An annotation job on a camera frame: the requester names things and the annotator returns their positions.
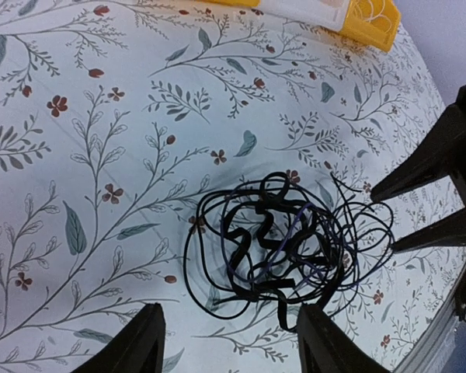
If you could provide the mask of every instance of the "floral bedsheet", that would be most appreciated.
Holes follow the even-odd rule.
[[[165,310],[166,373],[299,372],[276,305],[222,322],[191,301],[196,202],[279,170],[330,205],[330,172],[369,200],[442,110],[402,28],[384,54],[255,9],[0,0],[0,372],[71,371],[148,302]],[[391,206],[400,237],[460,202],[444,180]],[[465,260],[397,255],[336,322],[393,369]]]

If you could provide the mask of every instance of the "black cable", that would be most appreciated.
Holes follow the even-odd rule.
[[[287,325],[288,305],[316,302],[323,309],[337,291],[353,291],[349,301],[330,316],[345,309],[357,296],[359,283],[382,268],[391,258],[390,245],[394,242],[391,232],[393,211],[383,203],[365,204],[355,201],[355,193],[360,193],[359,190],[347,187],[333,175],[332,180],[343,201],[333,209],[310,191],[292,183],[285,173],[271,173],[263,180],[247,181],[233,190],[219,190],[203,196],[196,207],[195,222],[186,237],[183,260],[185,285],[197,305],[209,315],[226,320],[242,315],[251,302],[276,301],[280,326],[291,332],[295,328]],[[346,191],[353,194],[346,197]],[[388,223],[382,221],[375,212],[383,207],[390,216]],[[254,232],[241,226],[239,215],[245,216],[246,211],[254,212],[256,217],[262,219],[253,222],[256,224]],[[286,232],[276,223],[276,213],[282,214],[287,221]],[[207,220],[211,214],[219,214],[219,228]],[[356,226],[358,219],[363,219],[366,224],[362,234]],[[226,286],[217,284],[207,270],[207,255],[200,225],[204,225],[221,240],[220,245],[212,249],[217,250],[224,259],[226,270],[221,275],[228,279],[229,284]],[[271,237],[274,229],[282,234],[282,239]],[[199,241],[198,253],[189,258],[190,240],[195,232]],[[310,238],[317,239],[318,247],[305,253],[306,242]],[[370,244],[364,245],[364,239],[368,239]],[[263,249],[262,259],[252,257],[255,253],[253,241],[258,244],[254,246]],[[226,242],[232,244],[232,249],[226,249]],[[373,256],[376,263],[364,271],[360,259],[363,259],[365,253],[382,245],[383,252]],[[211,286],[231,296],[218,300],[213,307],[203,305],[190,287],[187,268],[189,260],[199,260]],[[287,296],[283,292],[286,289],[290,289],[292,294]],[[221,304],[238,301],[245,302],[245,305],[234,315],[222,316],[212,310]]]

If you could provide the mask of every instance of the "tangled cable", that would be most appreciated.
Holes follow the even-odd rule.
[[[199,307],[218,319],[234,319],[252,302],[277,301],[280,327],[295,332],[295,327],[287,325],[288,305],[315,301],[323,309],[337,291],[353,291],[353,296],[330,316],[348,306],[357,296],[359,283],[391,258],[393,211],[386,204],[355,201],[359,190],[347,187],[333,175],[332,181],[338,190],[337,200],[342,201],[335,207],[292,183],[285,173],[271,173],[263,180],[205,195],[196,207],[183,260],[186,288]],[[384,209],[389,213],[386,221],[376,214]],[[214,210],[219,210],[216,216],[220,217],[216,228],[207,220]],[[248,213],[261,220],[253,221]],[[284,219],[283,227],[275,219],[279,216]],[[207,246],[213,250],[209,255],[204,245],[205,227],[219,238],[218,247]],[[189,262],[196,259],[189,258],[195,233],[203,274],[212,287],[231,294],[207,305],[197,299],[188,277]],[[380,253],[369,253],[382,244]],[[224,260],[220,275],[225,284],[213,280],[207,269],[207,258],[215,250],[221,251]],[[215,313],[224,303],[238,301],[245,304],[234,315]]]

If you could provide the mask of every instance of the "purple wire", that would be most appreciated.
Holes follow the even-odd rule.
[[[226,205],[228,204],[229,200],[231,199],[231,196],[235,193],[235,191],[239,188],[239,186],[237,186],[236,188],[233,189],[233,191],[230,193],[230,195],[228,196],[228,199],[226,200],[226,204],[224,204],[224,207],[223,207],[223,212],[225,212],[225,209],[226,209]],[[270,259],[270,261],[268,262],[268,265],[265,266],[260,274],[258,274],[256,277],[254,277],[253,279],[246,279],[246,278],[243,278],[241,277],[240,275],[238,275],[236,272],[235,272],[235,269],[230,265],[229,263],[229,260],[228,260],[228,257],[226,256],[226,250],[224,249],[224,226],[223,226],[223,221],[221,221],[221,248],[222,248],[222,253],[223,253],[223,258],[224,258],[224,261],[226,263],[226,265],[228,266],[228,271],[230,272],[230,274],[233,274],[235,277],[237,277],[239,280],[242,280],[244,282],[247,282],[247,283],[254,283],[256,282],[257,280],[259,280],[262,276],[264,276],[265,274],[267,274],[270,270],[271,270],[271,267],[273,266],[275,260],[276,260],[276,257],[281,253],[281,251],[283,250],[283,248],[285,247],[285,245],[287,244],[287,241],[288,239],[291,237],[292,235],[292,231],[295,229],[295,225],[299,222],[299,220],[301,219],[302,217],[302,214],[304,213],[305,210],[307,210],[309,207],[315,207],[315,205],[312,203],[312,202],[307,202],[300,210],[299,212],[297,213],[297,216],[295,217],[294,219],[294,222],[292,223],[292,225],[290,226],[290,229],[288,229],[288,233],[285,235],[285,238],[283,239],[282,243],[280,244],[280,247],[278,247],[278,249],[276,250],[275,254],[273,255],[273,257]],[[311,267],[313,270],[316,271],[316,273],[318,273],[319,277],[321,278],[322,277],[322,273],[321,271],[316,268],[315,266],[313,266],[312,264],[310,264],[309,262],[305,262],[304,261],[301,261],[302,263],[304,264],[307,264],[309,267]],[[313,274],[311,274],[310,276],[306,277],[304,279],[304,281],[306,281],[309,277],[312,277]]]

